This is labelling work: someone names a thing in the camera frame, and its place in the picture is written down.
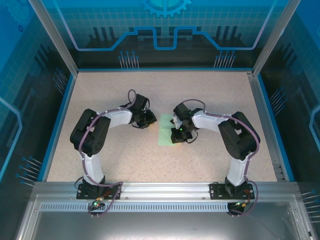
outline table surface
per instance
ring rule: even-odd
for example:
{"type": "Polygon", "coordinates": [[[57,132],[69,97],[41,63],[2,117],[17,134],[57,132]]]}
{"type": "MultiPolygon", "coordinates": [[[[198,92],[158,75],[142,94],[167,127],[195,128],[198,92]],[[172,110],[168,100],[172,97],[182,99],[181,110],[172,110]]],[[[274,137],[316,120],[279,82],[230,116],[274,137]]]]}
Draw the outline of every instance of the table surface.
{"type": "MultiPolygon", "coordinates": [[[[109,129],[100,152],[107,182],[220,182],[229,171],[231,156],[221,135],[199,129],[192,144],[159,145],[160,117],[172,114],[181,101],[196,98],[209,113],[243,112],[261,138],[260,150],[250,162],[253,181],[276,181],[266,139],[246,72],[141,71],[80,72],[74,86],[54,153],[48,182],[73,182],[83,176],[79,153],[70,134],[85,109],[105,111],[128,102],[127,92],[150,99],[158,121],[146,129],[130,124],[109,129]]],[[[190,109],[202,107],[186,103],[190,109]]]]}

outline gear logo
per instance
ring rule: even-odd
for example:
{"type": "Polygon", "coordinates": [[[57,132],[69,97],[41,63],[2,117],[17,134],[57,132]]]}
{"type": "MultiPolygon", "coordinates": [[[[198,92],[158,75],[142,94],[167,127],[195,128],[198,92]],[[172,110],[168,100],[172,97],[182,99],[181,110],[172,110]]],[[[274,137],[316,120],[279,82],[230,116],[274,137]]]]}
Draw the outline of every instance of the gear logo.
{"type": "Polygon", "coordinates": [[[28,0],[0,0],[0,7],[7,7],[11,16],[19,24],[27,20],[30,15],[28,0]]]}
{"type": "Polygon", "coordinates": [[[175,14],[180,14],[181,10],[186,10],[191,0],[141,0],[141,3],[144,10],[148,10],[150,14],[166,18],[174,17],[175,14]]]}

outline wire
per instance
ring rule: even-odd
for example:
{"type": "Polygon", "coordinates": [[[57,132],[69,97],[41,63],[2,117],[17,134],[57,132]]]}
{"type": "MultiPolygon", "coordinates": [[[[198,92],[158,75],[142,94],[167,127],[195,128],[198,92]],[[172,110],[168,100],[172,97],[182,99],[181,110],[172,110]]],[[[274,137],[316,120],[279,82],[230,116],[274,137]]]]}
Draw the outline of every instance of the wire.
{"type": "Polygon", "coordinates": [[[184,101],[180,102],[178,105],[184,104],[186,102],[191,102],[191,101],[202,103],[203,111],[206,112],[206,104],[203,101],[199,100],[199,99],[190,98],[190,99],[187,99],[187,100],[184,100],[184,101]]]}
{"type": "Polygon", "coordinates": [[[79,182],[81,179],[83,179],[84,177],[82,176],[82,177],[79,177],[76,181],[75,181],[75,183],[74,183],[74,187],[75,187],[75,189],[79,189],[79,186],[78,187],[76,187],[76,184],[77,184],[77,182],[79,182]]]}
{"type": "MultiPolygon", "coordinates": [[[[239,216],[243,216],[243,215],[244,215],[244,214],[241,214],[241,212],[238,211],[238,210],[230,210],[230,211],[239,214],[239,216]]],[[[251,215],[247,215],[247,217],[253,219],[254,221],[257,221],[258,223],[260,223],[260,224],[261,224],[270,234],[272,234],[277,240],[280,239],[280,237],[278,237],[276,234],[274,234],[274,232],[271,231],[271,230],[270,230],[262,221],[260,221],[258,218],[254,217],[254,216],[251,216],[251,215]]]]}
{"type": "Polygon", "coordinates": [[[185,102],[190,102],[190,101],[195,101],[195,102],[199,102],[199,103],[202,103],[203,105],[203,111],[206,115],[208,116],[211,116],[211,117],[215,117],[215,118],[225,118],[225,119],[230,119],[230,120],[233,120],[235,121],[236,123],[242,125],[254,138],[255,140],[255,144],[256,144],[256,149],[255,151],[248,157],[248,161],[245,165],[245,169],[244,169],[244,177],[247,178],[247,173],[248,173],[248,168],[249,168],[249,163],[250,163],[250,160],[251,158],[257,154],[257,152],[259,151],[259,148],[260,148],[260,143],[259,143],[259,139],[258,139],[258,136],[255,134],[255,132],[248,126],[246,125],[243,121],[239,120],[239,119],[236,119],[235,117],[232,117],[232,116],[228,116],[228,115],[221,115],[221,114],[213,114],[213,113],[208,113],[206,112],[206,104],[199,100],[199,99],[195,99],[195,98],[191,98],[191,99],[187,99],[187,100],[184,100],[182,101],[180,104],[183,104],[185,102]]]}
{"type": "Polygon", "coordinates": [[[193,139],[192,141],[188,141],[188,139],[186,140],[187,144],[192,144],[195,140],[197,140],[199,133],[197,132],[197,130],[194,130],[196,132],[196,136],[195,139],[193,139]]]}
{"type": "Polygon", "coordinates": [[[246,216],[246,215],[248,215],[254,208],[255,208],[255,206],[257,205],[257,202],[258,202],[258,199],[259,199],[259,189],[258,189],[258,185],[254,182],[254,181],[252,181],[252,180],[246,180],[248,183],[252,183],[252,184],[254,184],[254,186],[255,186],[255,191],[256,191],[256,197],[255,197],[255,200],[254,200],[254,203],[253,203],[253,205],[252,205],[252,207],[248,210],[248,211],[246,211],[246,212],[244,212],[244,213],[242,213],[242,212],[240,212],[241,213],[241,216],[246,216]]]}
{"type": "Polygon", "coordinates": [[[102,195],[102,197],[106,197],[107,195],[109,195],[111,193],[111,191],[106,191],[105,194],[102,195]]]}
{"type": "Polygon", "coordinates": [[[131,123],[131,126],[136,128],[136,129],[141,129],[141,127],[135,126],[134,123],[131,123]]]}
{"type": "Polygon", "coordinates": [[[147,98],[146,102],[148,103],[148,107],[145,110],[143,110],[144,112],[146,112],[146,111],[148,111],[150,109],[150,100],[149,100],[149,98],[147,98]]]}
{"type": "Polygon", "coordinates": [[[250,203],[250,191],[244,190],[244,192],[248,195],[248,204],[250,203]]]}
{"type": "MultiPolygon", "coordinates": [[[[127,94],[129,101],[130,101],[130,93],[131,93],[131,92],[134,93],[134,98],[133,98],[133,100],[131,101],[131,103],[130,103],[128,106],[123,107],[122,109],[128,109],[128,108],[130,108],[133,104],[135,104],[135,101],[136,101],[136,99],[137,99],[137,93],[136,93],[136,91],[135,91],[134,89],[130,89],[130,90],[128,91],[128,94],[127,94]]],[[[95,185],[97,185],[97,186],[99,186],[99,187],[114,187],[114,186],[120,185],[120,187],[119,187],[119,189],[116,191],[116,193],[115,193],[115,195],[114,195],[114,197],[113,197],[110,205],[108,206],[108,208],[107,208],[104,212],[102,212],[102,213],[100,214],[100,216],[106,214],[106,213],[108,212],[108,210],[111,208],[111,206],[112,206],[112,204],[114,203],[115,199],[117,198],[118,194],[121,192],[121,188],[122,188],[124,182],[123,182],[123,181],[119,181],[119,182],[111,183],[111,184],[101,184],[101,183],[98,183],[98,182],[94,181],[94,180],[89,176],[89,173],[88,173],[88,170],[87,170],[87,167],[86,167],[86,163],[85,163],[85,159],[86,159],[86,158],[85,158],[85,154],[82,152],[82,146],[83,146],[83,144],[84,144],[84,142],[85,142],[85,139],[86,139],[86,137],[88,136],[90,130],[93,128],[93,126],[94,126],[95,123],[98,121],[98,119],[101,118],[101,117],[102,117],[104,114],[106,114],[107,112],[113,112],[113,111],[118,111],[118,110],[119,110],[119,109],[112,109],[112,110],[108,110],[108,111],[103,111],[103,112],[101,112],[100,114],[98,114],[98,115],[92,120],[92,122],[90,123],[89,127],[88,127],[87,130],[85,131],[85,133],[84,133],[84,135],[83,135],[83,137],[82,137],[82,139],[81,139],[81,141],[80,141],[79,147],[78,147],[78,151],[79,151],[79,153],[80,153],[80,155],[81,155],[81,158],[82,158],[82,167],[83,167],[84,174],[86,175],[86,177],[87,177],[93,184],[95,184],[95,185]]],[[[93,215],[93,214],[91,213],[90,208],[89,208],[89,210],[88,210],[88,213],[89,213],[90,215],[93,215]]]]}

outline robotic arm base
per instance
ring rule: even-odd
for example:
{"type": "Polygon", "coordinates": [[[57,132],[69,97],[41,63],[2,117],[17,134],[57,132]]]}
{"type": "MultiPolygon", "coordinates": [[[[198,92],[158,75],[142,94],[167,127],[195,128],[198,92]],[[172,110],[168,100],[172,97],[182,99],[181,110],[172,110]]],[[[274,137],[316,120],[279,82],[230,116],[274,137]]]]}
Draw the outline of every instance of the robotic arm base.
{"type": "MultiPolygon", "coordinates": [[[[100,182],[100,184],[104,184],[105,181],[105,177],[103,177],[103,180],[100,182]]],[[[120,186],[104,187],[92,185],[83,179],[82,183],[78,186],[76,199],[95,200],[101,196],[104,196],[105,200],[112,200],[119,187],[120,186]]]]}
{"type": "Polygon", "coordinates": [[[250,192],[250,200],[255,199],[253,186],[246,181],[239,186],[234,186],[225,178],[225,183],[209,184],[211,200],[247,200],[248,195],[245,190],[250,192]]]}

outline green mat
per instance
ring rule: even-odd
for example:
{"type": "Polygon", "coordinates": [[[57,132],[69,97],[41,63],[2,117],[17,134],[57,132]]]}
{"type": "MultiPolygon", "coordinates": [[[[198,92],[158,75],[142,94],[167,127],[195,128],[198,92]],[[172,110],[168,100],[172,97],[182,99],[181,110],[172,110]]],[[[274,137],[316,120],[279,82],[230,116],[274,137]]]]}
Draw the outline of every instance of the green mat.
{"type": "Polygon", "coordinates": [[[176,143],[171,141],[171,128],[175,126],[170,122],[172,114],[161,114],[159,123],[159,146],[175,146],[176,143]]]}

